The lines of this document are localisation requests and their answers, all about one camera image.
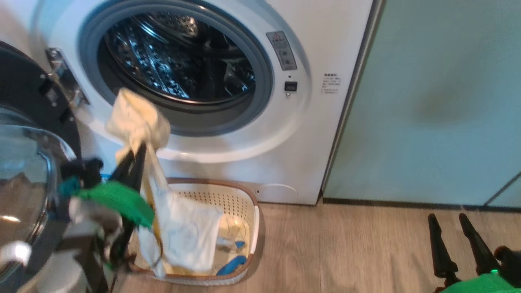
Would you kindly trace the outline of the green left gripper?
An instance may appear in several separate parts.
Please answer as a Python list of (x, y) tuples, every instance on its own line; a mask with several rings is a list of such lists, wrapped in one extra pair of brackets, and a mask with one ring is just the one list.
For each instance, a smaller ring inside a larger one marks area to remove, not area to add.
[[(129, 151), (109, 177), (109, 181), (76, 192), (80, 199), (93, 200), (119, 213), (138, 227), (151, 228), (155, 212), (142, 198), (141, 185), (147, 147), (141, 143), (136, 152)], [(129, 175), (129, 187), (123, 185)]]

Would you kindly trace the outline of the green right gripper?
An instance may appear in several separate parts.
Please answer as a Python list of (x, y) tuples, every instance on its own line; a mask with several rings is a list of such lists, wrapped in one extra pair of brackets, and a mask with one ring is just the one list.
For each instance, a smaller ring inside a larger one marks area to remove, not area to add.
[[(460, 213), (458, 218), (474, 255), (476, 273), (480, 276), (438, 289), (438, 293), (521, 293), (521, 288), (510, 285), (499, 274), (489, 274), (500, 269), (499, 262), (475, 230), (467, 215)], [(460, 281), (456, 276), (458, 266), (450, 258), (435, 214), (428, 215), (428, 225), (434, 275), (445, 281)]]

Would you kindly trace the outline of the yellow bear print garment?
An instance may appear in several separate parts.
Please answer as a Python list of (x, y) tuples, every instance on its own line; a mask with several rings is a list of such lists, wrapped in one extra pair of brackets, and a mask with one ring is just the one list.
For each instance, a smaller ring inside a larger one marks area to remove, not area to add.
[(105, 129), (123, 142), (117, 161), (145, 148), (141, 197), (153, 205), (155, 216), (151, 228), (140, 227), (137, 234), (151, 271), (157, 278), (166, 277), (166, 265), (210, 271), (223, 211), (184, 198), (168, 186), (156, 153), (168, 143), (170, 122), (146, 98), (121, 88)]

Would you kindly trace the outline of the dark round washing machine door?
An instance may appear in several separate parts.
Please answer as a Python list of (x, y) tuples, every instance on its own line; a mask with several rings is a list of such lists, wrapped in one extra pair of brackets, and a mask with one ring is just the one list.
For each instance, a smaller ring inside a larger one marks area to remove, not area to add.
[(61, 86), (32, 58), (0, 41), (0, 248), (22, 242), (27, 265), (0, 265), (0, 293), (16, 293), (45, 265), (67, 228), (52, 197), (61, 165), (79, 154), (77, 124)]

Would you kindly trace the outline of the cream perforated laundry basket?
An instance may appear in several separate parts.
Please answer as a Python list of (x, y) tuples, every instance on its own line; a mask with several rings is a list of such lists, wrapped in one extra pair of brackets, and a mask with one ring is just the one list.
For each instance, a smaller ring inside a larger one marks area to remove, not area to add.
[(254, 259), (258, 242), (260, 212), (255, 196), (244, 186), (226, 181), (169, 178), (167, 182), (176, 194), (213, 208), (220, 208), (223, 215), (231, 215), (248, 223), (250, 245), (247, 261), (234, 273), (221, 276), (213, 274), (213, 264), (212, 269), (206, 272), (166, 265), (166, 277), (157, 278), (141, 255), (140, 242), (136, 231), (128, 246), (128, 272), (175, 284), (193, 286), (223, 286), (240, 282)]

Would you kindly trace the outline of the metal door hinge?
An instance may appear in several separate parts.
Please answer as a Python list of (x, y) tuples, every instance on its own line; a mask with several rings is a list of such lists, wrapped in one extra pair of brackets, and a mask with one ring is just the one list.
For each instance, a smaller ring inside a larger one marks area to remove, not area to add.
[(82, 105), (90, 105), (79, 83), (77, 82), (70, 65), (59, 48), (47, 48), (45, 50), (47, 61), (51, 66), (50, 78), (69, 102), (70, 108), (78, 108)]

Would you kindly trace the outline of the white front-load washing machine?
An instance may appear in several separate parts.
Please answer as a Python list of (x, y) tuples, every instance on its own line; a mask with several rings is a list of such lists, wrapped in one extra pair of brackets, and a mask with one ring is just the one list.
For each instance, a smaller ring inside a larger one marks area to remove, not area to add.
[[(0, 0), (6, 26), (50, 69), (59, 48), (90, 101), (75, 114), (81, 150), (114, 169), (105, 130), (117, 92), (171, 125), (168, 177), (296, 189), (314, 205), (331, 157), (374, 0)], [(297, 69), (282, 71), (267, 32), (283, 31)]]

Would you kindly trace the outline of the round washer filter cover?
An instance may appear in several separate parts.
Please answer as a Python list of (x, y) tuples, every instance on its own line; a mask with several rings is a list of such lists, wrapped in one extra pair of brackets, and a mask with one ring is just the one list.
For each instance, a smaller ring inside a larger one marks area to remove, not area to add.
[(260, 185), (255, 189), (255, 195), (261, 202), (267, 203), (298, 203), (298, 192), (291, 186), (283, 184)]

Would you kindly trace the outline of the large pale green cabinet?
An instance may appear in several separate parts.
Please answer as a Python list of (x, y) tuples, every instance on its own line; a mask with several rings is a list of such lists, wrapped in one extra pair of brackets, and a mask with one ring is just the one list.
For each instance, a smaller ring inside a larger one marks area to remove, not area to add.
[(521, 208), (521, 0), (377, 0), (323, 195)]

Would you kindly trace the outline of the grey warning sticker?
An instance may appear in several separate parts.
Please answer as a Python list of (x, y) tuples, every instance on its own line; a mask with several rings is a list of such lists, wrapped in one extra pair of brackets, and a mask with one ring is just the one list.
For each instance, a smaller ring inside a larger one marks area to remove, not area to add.
[(296, 70), (297, 63), (285, 33), (272, 31), (267, 32), (266, 36), (275, 50), (282, 71)]

